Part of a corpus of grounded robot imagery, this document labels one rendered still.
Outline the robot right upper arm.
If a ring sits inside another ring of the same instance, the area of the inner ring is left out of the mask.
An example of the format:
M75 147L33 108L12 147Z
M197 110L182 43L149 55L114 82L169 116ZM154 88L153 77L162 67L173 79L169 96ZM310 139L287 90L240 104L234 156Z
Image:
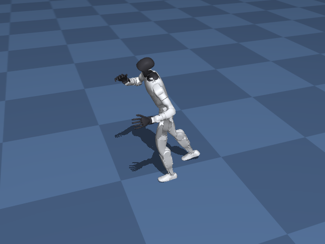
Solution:
M149 69L149 70L151 70L151 69ZM139 75L139 77L138 77L138 78L136 78L136 80L137 80L137 84L136 84L136 86L139 86L139 85L141 85L141 84L142 84L142 82L144 81L144 76L143 76L143 73L141 73L141 74Z

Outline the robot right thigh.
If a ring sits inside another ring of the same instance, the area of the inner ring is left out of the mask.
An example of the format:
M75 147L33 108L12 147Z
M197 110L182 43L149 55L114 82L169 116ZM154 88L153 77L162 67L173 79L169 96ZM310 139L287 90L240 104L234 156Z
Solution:
M185 137L185 132L183 130L175 129L175 124L173 120L172 120L171 130L168 132L178 140L182 140Z

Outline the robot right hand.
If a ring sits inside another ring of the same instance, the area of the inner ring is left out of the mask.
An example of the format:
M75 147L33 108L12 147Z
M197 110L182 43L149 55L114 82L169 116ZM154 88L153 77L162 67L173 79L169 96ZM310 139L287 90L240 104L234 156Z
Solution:
M116 80L122 81L123 84L127 83L128 81L131 82L130 79L128 79L127 74L126 75L121 74L121 75L117 76L115 78L115 82L116 82Z

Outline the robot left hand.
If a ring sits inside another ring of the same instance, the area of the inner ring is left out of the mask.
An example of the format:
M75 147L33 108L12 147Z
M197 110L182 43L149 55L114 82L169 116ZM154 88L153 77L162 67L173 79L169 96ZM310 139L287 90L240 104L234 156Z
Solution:
M136 114L136 116L140 116L142 118L134 118L134 119L132 119L132 120L140 120L140 121L133 122L132 124L140 123L140 124L137 124L137 125L133 125L133 127L140 126L140 125L142 125L142 126L137 127L135 129L139 129L139 128L145 127L147 125L154 124L154 123L152 123L152 119L151 119L151 117L153 117L153 116L146 117L146 116L143 116L143 115L140 115L140 114Z

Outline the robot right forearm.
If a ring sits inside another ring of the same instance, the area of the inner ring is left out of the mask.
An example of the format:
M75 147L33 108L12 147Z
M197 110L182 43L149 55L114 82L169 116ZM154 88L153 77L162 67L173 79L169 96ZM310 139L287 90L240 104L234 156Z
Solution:
M136 85L136 84L137 84L137 80L136 80L136 78L138 78L138 77L135 77L135 78L129 78L131 82L128 81L127 83L125 83L125 85L126 85L126 86L128 86L128 85Z

